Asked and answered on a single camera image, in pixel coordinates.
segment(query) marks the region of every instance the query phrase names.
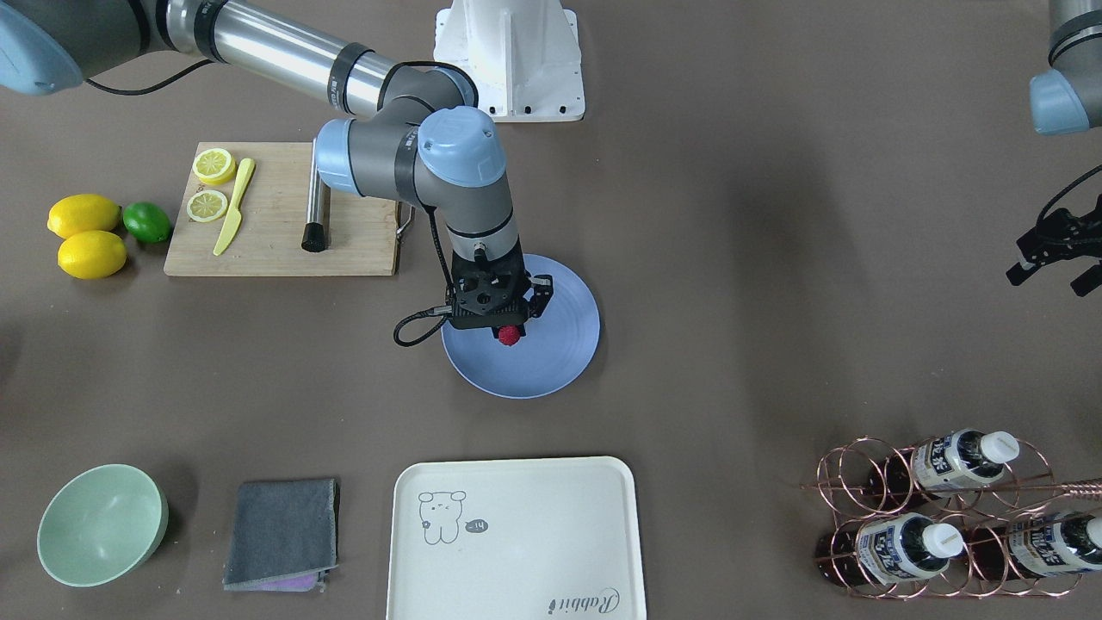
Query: black cable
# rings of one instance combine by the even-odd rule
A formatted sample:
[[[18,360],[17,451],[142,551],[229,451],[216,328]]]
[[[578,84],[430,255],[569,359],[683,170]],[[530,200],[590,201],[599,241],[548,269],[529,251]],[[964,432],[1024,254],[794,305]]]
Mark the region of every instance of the black cable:
[[[214,64],[214,62],[213,61],[199,61],[199,62],[193,64],[192,66],[185,68],[184,70],[177,73],[176,75],[173,75],[172,77],[170,77],[170,78],[168,78],[168,79],[165,79],[165,80],[163,80],[163,81],[161,81],[159,84],[154,84],[153,86],[150,86],[149,88],[142,88],[140,90],[120,90],[118,88],[111,88],[110,86],[104,86],[102,84],[99,84],[98,81],[93,81],[91,79],[85,79],[85,81],[89,86],[93,86],[95,88],[99,88],[100,90],[102,90],[105,93],[110,93],[111,95],[123,95],[123,96],[127,96],[127,97],[136,97],[138,95],[149,95],[150,93],[152,93],[154,90],[160,90],[161,88],[164,88],[165,86],[172,84],[173,81],[180,79],[181,77],[187,75],[188,73],[191,73],[191,72],[199,68],[201,66],[206,66],[206,65],[210,65],[210,64]]]
[[[1095,165],[1094,167],[1084,172],[1081,176],[1079,176],[1079,178],[1076,178],[1074,181],[1071,182],[1071,184],[1060,189],[1058,194],[1052,196],[1052,199],[1048,200],[1048,204],[1046,204],[1045,207],[1040,209],[1040,214],[1037,215],[1037,226],[1036,226],[1037,238],[1039,238],[1042,241],[1048,241],[1050,243],[1069,244],[1069,246],[1096,243],[1099,241],[1102,241],[1102,237],[1094,237],[1089,239],[1058,239],[1055,237],[1049,237],[1048,235],[1045,235],[1040,231],[1040,226],[1041,222],[1045,220],[1045,216],[1048,215],[1048,211],[1051,210],[1051,208],[1056,205],[1056,203],[1059,202],[1060,198],[1062,198],[1063,196],[1068,195],[1068,192],[1078,187],[1080,183],[1098,174],[1099,172],[1102,172],[1102,164]]]
[[[444,272],[444,282],[447,284],[445,292],[446,305],[441,305],[439,307],[430,307],[428,309],[422,309],[420,313],[414,313],[409,317],[406,317],[398,325],[395,326],[395,342],[399,347],[413,347],[414,345],[421,345],[429,339],[430,336],[440,331],[440,328],[444,327],[447,319],[451,317],[451,304],[455,296],[455,282],[452,281],[452,273],[447,270],[447,261],[444,259],[444,249],[440,244],[440,230],[436,228],[436,207],[432,205],[422,205],[424,211],[429,215],[429,229],[432,230],[432,244],[436,248],[436,258],[440,259],[440,269]],[[407,325],[417,322],[418,319],[428,319],[430,317],[441,317],[436,325],[429,329],[429,331],[414,338],[413,340],[402,340],[401,331]]]
[[[452,281],[452,273],[447,270],[447,261],[444,260],[444,250],[440,247],[440,231],[436,229],[436,207],[422,205],[429,215],[429,229],[432,230],[432,244],[436,248],[436,258],[440,259],[440,270],[444,272],[444,281],[447,283],[447,301],[451,303],[452,295],[455,294],[455,282]]]
[[[441,318],[440,322],[436,322],[436,325],[433,326],[429,331],[424,333],[418,338],[414,338],[413,340],[402,340],[400,333],[402,331],[402,328],[404,328],[408,324],[411,324],[418,319],[428,319],[429,317],[434,317],[434,316],[435,315],[433,314],[433,308],[429,308],[429,309],[422,309],[422,312],[414,313],[413,315],[406,317],[401,322],[398,322],[398,325],[395,326],[395,342],[398,344],[399,347],[413,347],[414,345],[421,345],[422,342],[428,340],[430,336],[436,334],[440,330],[440,328],[444,327],[444,324],[447,323],[446,316]]]

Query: robotic arm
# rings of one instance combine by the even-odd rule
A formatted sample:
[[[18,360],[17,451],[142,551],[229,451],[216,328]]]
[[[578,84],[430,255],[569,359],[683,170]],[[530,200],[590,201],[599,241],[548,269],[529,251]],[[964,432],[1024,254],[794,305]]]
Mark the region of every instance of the robotic arm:
[[[158,50],[236,65],[357,115],[318,133],[322,180],[422,207],[434,237],[440,210],[453,248],[445,304],[400,323],[399,345],[421,342],[444,322],[490,328],[511,345],[542,314],[553,283],[525,270],[505,152],[494,121],[472,107],[476,89],[462,70],[397,63],[245,0],[0,0],[0,84],[21,93],[78,86]],[[424,317],[441,322],[412,342],[399,338]]]
[[[1055,135],[1102,126],[1102,0],[1050,0],[1052,67],[1029,81],[1038,133]]]
[[[1050,0],[1048,64],[1029,81],[1029,104],[1038,133],[1056,135],[1102,126],[1102,0]],[[1079,257],[1102,258],[1102,196],[1093,210],[1077,217],[1056,203],[1102,166],[1076,178],[1041,209],[1033,228],[1017,240],[1022,255],[1006,271],[1020,285],[1045,264]],[[1084,296],[1102,285],[1102,263],[1072,280]]]

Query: bear drawing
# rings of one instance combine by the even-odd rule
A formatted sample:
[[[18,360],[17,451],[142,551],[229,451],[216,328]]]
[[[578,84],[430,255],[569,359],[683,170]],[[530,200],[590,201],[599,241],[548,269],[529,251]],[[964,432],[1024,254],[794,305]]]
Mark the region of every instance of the bear drawing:
[[[467,494],[463,491],[441,491],[421,493],[421,527],[424,529],[424,542],[451,544],[460,537],[460,515],[463,514],[463,500]]]

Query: lemon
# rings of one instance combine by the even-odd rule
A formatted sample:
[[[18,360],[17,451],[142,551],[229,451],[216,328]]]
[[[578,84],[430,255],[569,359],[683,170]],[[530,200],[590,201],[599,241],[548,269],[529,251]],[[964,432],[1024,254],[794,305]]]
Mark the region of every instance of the lemon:
[[[57,248],[57,265],[82,280],[106,278],[127,262],[122,239],[106,230],[85,230],[62,241]]]
[[[50,207],[46,228],[67,239],[85,230],[110,230],[119,225],[119,205],[99,194],[76,194]]]
[[[196,221],[212,221],[226,214],[229,200],[218,189],[203,189],[187,200],[187,216]]]
[[[237,162],[226,149],[207,149],[195,155],[192,172],[207,185],[222,185],[234,177]]]

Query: blue plate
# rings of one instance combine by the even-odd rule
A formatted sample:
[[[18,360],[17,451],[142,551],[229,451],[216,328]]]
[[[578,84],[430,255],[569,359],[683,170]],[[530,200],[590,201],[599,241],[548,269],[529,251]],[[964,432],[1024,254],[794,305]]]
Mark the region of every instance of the blue plate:
[[[577,379],[597,350],[597,302],[577,273],[560,262],[525,254],[525,268],[554,278],[554,295],[543,316],[525,324],[528,336],[505,347],[489,328],[441,330],[444,352],[463,379],[503,399],[538,399]]]

